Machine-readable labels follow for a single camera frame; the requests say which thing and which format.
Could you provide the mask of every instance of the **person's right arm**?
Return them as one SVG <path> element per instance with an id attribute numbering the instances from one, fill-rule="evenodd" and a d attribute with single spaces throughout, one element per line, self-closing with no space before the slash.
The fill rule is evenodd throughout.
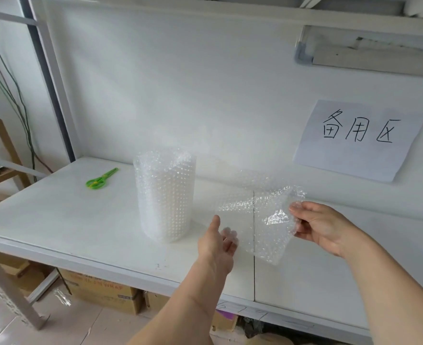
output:
<path id="1" fill-rule="evenodd" d="M 293 204 L 296 236 L 347 261 L 363 298 L 374 344 L 423 344 L 423 288 L 374 239 L 334 209 Z"/>

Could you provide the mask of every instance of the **person's left hand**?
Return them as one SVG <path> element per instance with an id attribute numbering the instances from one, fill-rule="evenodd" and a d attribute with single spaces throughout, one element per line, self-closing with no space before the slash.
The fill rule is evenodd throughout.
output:
<path id="1" fill-rule="evenodd" d="M 223 271 L 226 275 L 234 266 L 234 254 L 237 250 L 237 233 L 225 228 L 219 232 L 221 219 L 218 215 L 213 220 L 200 240 L 198 240 L 199 259 L 205 259 L 212 264 L 217 271 Z"/>

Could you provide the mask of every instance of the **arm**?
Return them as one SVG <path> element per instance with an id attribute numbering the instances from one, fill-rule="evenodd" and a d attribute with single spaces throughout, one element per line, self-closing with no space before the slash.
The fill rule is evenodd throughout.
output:
<path id="1" fill-rule="evenodd" d="M 314 202 L 290 207 L 297 237 L 347 261 L 363 298 L 376 345 L 423 344 L 423 288 L 389 253 L 334 209 Z"/>
<path id="2" fill-rule="evenodd" d="M 198 259 L 168 303 L 129 342 L 134 344 L 207 344 L 216 305 L 237 249 L 235 233 L 219 233 L 215 215 L 198 242 Z"/>

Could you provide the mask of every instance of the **white table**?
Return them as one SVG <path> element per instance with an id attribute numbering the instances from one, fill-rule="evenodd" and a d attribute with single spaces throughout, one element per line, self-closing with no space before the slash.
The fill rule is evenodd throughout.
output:
<path id="1" fill-rule="evenodd" d="M 87 180 L 114 167 L 120 171 L 105 188 L 85 187 Z M 226 191 L 223 186 L 197 180 L 191 232 L 178 242 L 158 245 L 140 229 L 133 166 L 82 158 L 0 203 L 0 251 L 171 295 L 195 261 L 197 240 L 214 214 L 208 199 Z M 423 285 L 423 222 L 337 209 L 380 241 Z M 238 220 L 248 220 L 251 227 L 253 216 Z M 221 216 L 221 222 L 232 227 L 235 218 Z M 345 263 L 298 239 L 290 242 L 278 267 L 238 250 L 218 308 L 344 342 L 371 343 Z M 18 305 L 20 313 L 24 309 Z"/>

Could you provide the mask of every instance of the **hand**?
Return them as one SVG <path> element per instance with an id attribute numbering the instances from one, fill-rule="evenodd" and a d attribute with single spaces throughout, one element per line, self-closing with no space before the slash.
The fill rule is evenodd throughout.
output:
<path id="1" fill-rule="evenodd" d="M 205 259 L 213 268 L 223 271 L 226 275 L 234 266 L 234 254 L 237 250 L 237 233 L 225 228 L 219 232 L 221 219 L 215 215 L 213 220 L 200 240 L 198 240 L 199 259 Z"/>
<path id="2" fill-rule="evenodd" d="M 296 227 L 296 237 L 312 241 L 338 257 L 344 258 L 350 234 L 361 232 L 341 213 L 319 203 L 293 203 L 289 206 L 289 211 L 300 219 Z"/>

